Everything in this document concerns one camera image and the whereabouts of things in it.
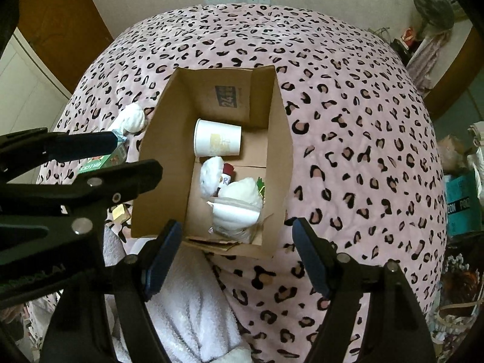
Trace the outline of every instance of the metal screw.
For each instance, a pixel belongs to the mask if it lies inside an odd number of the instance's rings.
[[[88,185],[91,187],[97,187],[98,185],[103,184],[103,179],[101,178],[89,178]]]
[[[138,261],[138,256],[133,253],[124,257],[124,263],[127,263],[128,265],[132,265],[137,261]]]
[[[338,260],[338,262],[340,263],[348,263],[352,257],[350,257],[348,254],[346,253],[339,253],[337,256],[336,256],[336,259]]]
[[[395,273],[395,272],[396,272],[396,271],[397,271],[397,270],[400,268],[400,266],[399,266],[399,265],[398,265],[398,263],[397,263],[397,262],[395,262],[395,261],[389,261],[389,262],[387,263],[387,268],[388,268],[388,270],[389,270],[389,271],[391,271],[392,273]]]
[[[86,217],[76,218],[72,222],[71,228],[77,235],[84,235],[85,233],[91,232],[93,229],[93,222]]]
[[[117,203],[121,200],[121,194],[119,192],[116,192],[114,195],[113,195],[113,203]]]

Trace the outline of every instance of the white paper cup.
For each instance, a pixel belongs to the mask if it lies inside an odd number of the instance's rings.
[[[239,155],[242,128],[236,125],[198,119],[193,136],[196,157]]]

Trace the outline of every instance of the white plush toy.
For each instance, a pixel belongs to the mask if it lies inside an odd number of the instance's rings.
[[[224,160],[222,160],[222,157],[212,157],[203,163],[200,169],[200,194],[202,198],[209,198],[217,192],[223,170]]]
[[[262,197],[253,178],[243,178],[220,188],[219,198],[233,198],[244,201],[259,210],[262,209]]]
[[[125,135],[126,132],[141,131],[145,124],[146,116],[143,109],[137,103],[130,103],[120,111],[107,130],[118,131],[121,135]]]

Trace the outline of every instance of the green box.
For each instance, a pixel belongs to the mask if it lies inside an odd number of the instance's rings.
[[[92,172],[93,170],[119,165],[126,161],[126,156],[124,143],[118,142],[118,147],[111,154],[88,158],[87,163],[81,166],[77,173]]]

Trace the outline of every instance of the leopard print bedsheet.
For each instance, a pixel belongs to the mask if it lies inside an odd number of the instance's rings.
[[[432,124],[398,57],[333,17],[267,5],[206,5],[132,26],[93,62],[57,130],[106,129],[137,102],[148,119],[176,67],[275,65],[294,143],[287,219],[271,260],[209,256],[258,362],[302,362],[329,302],[311,288],[291,224],[365,264],[400,262],[424,312],[440,276],[446,216]],[[129,137],[128,162],[143,132]],[[79,162],[49,162],[39,183],[69,183]],[[111,226],[129,233],[129,222]],[[347,361],[364,333],[361,301]]]

